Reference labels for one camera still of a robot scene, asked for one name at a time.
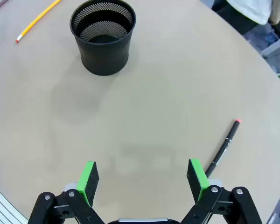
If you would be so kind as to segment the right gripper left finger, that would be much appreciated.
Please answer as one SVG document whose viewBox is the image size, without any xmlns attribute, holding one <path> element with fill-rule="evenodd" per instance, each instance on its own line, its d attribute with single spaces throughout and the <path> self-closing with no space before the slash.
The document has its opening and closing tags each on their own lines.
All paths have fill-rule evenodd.
<svg viewBox="0 0 280 224">
<path fill-rule="evenodd" d="M 38 196 L 28 223 L 63 224 L 73 218 L 78 224 L 102 224 L 103 220 L 92 207 L 98 181 L 96 162 L 87 162 L 75 187 L 58 196 L 51 192 Z"/>
</svg>

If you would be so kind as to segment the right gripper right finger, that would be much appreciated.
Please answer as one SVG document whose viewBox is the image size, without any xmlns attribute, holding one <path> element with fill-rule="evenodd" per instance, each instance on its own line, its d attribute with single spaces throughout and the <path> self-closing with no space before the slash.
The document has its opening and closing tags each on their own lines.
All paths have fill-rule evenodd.
<svg viewBox="0 0 280 224">
<path fill-rule="evenodd" d="M 262 223 L 248 189 L 211 185 L 198 159 L 189 160 L 187 179 L 195 204 L 182 224 L 207 224 L 212 215 L 222 215 L 228 224 Z"/>
</svg>

